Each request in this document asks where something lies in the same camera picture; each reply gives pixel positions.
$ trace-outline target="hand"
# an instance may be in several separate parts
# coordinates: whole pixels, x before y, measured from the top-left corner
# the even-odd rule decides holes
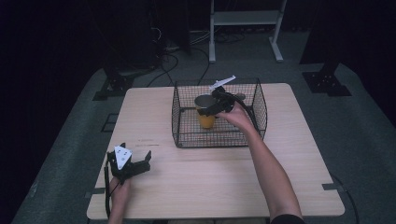
[[[253,128],[253,124],[247,116],[247,112],[244,107],[235,102],[233,106],[233,110],[229,113],[220,112],[216,115],[219,118],[226,119],[232,125],[236,126],[241,132],[246,131],[250,128]]]
[[[119,184],[120,181],[113,177],[110,181],[110,191],[114,190],[111,194],[112,208],[108,223],[119,224],[122,223],[125,208],[131,196],[132,178],[125,180],[124,184]]]

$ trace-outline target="black cable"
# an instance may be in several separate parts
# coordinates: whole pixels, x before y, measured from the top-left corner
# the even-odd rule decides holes
[[[111,190],[110,194],[108,195],[109,197],[111,197],[111,195],[113,194],[114,190],[116,190],[116,188],[119,186],[120,182],[116,185],[116,187],[114,187],[113,190]]]
[[[173,57],[174,59],[176,59],[175,65],[173,65],[173,67],[171,67],[171,69],[165,70],[165,72],[159,74],[159,75],[156,76],[154,79],[152,79],[152,80],[148,83],[148,85],[147,85],[146,87],[149,87],[157,78],[163,76],[164,74],[168,74],[170,71],[172,71],[172,70],[173,70],[174,68],[176,68],[176,66],[178,65],[178,58],[177,58],[176,56],[174,56],[174,55],[172,55],[172,54],[166,54],[166,55],[167,55],[167,56],[171,56],[171,57]]]
[[[106,207],[106,214],[107,218],[110,217],[110,184],[108,180],[108,161],[106,161],[106,166],[105,166],[105,207]]]
[[[359,224],[361,221],[359,219],[358,208],[356,207],[355,201],[352,198],[352,195],[349,193],[347,189],[344,188],[344,183],[334,174],[330,173],[330,175],[337,180],[337,182],[343,187],[344,192],[346,193],[347,197],[349,198],[350,202],[352,203],[353,211],[355,213],[356,224]]]
[[[197,86],[199,86],[199,84],[201,83],[201,81],[204,79],[204,76],[206,75],[207,70],[209,70],[209,65],[210,65],[209,55],[207,55],[207,53],[204,52],[204,51],[201,50],[201,49],[196,49],[196,48],[191,48],[191,49],[195,49],[195,50],[201,51],[201,52],[206,56],[206,58],[207,58],[207,66],[206,66],[206,69],[205,69],[204,73],[201,75],[201,77],[198,79]]]

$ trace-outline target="black sleeve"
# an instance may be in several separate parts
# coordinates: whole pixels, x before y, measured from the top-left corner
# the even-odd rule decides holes
[[[295,215],[280,215],[275,217],[271,224],[305,224],[305,222]]]

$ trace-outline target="cable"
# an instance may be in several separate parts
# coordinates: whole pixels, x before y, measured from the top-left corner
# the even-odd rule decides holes
[[[209,70],[209,65],[210,65],[209,55],[207,55],[207,53],[204,52],[204,51],[201,50],[201,49],[196,49],[196,48],[191,48],[191,49],[195,49],[195,50],[201,51],[201,52],[206,56],[206,58],[207,58],[207,67],[206,67],[204,73],[203,73],[203,74],[201,75],[201,77],[198,79],[198,84],[197,84],[197,86],[199,86],[199,84],[201,83],[201,81],[204,79],[204,76],[206,75],[207,70]]]
[[[355,218],[356,218],[356,224],[359,224],[361,221],[359,219],[359,213],[358,213],[358,208],[356,207],[355,201],[352,198],[352,195],[349,193],[347,189],[344,188],[344,183],[334,174],[330,173],[330,175],[337,180],[337,182],[343,187],[343,190],[345,191],[347,197],[349,198],[350,202],[352,203],[353,211],[355,213]]]
[[[148,85],[147,85],[146,87],[149,87],[157,78],[163,76],[164,74],[167,74],[168,77],[169,77],[169,78],[171,79],[171,81],[172,81],[172,78],[169,76],[168,73],[169,73],[170,71],[172,71],[174,68],[176,68],[176,66],[178,65],[178,58],[177,58],[176,56],[172,55],[172,54],[166,54],[166,55],[167,55],[167,56],[171,56],[171,57],[173,57],[174,59],[176,59],[175,65],[173,65],[173,66],[171,67],[171,69],[169,69],[169,70],[164,70],[164,69],[163,69],[165,72],[159,74],[159,75],[156,76],[154,79],[152,79],[152,80],[148,83]]]
[[[114,190],[116,190],[116,188],[119,186],[120,182],[116,185],[116,187],[114,187],[113,190],[111,190],[110,195],[108,195],[109,197],[111,197],[111,195],[113,194]]]

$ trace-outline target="wire cage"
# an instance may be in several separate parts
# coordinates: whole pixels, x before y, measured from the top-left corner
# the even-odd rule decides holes
[[[172,104],[172,135],[177,147],[246,147],[245,136],[225,119],[216,119],[213,128],[202,128],[194,99],[210,94],[209,86],[216,80],[177,81]],[[251,110],[264,138],[267,127],[267,107],[258,78],[235,79],[223,88],[232,94],[243,93],[245,105]]]

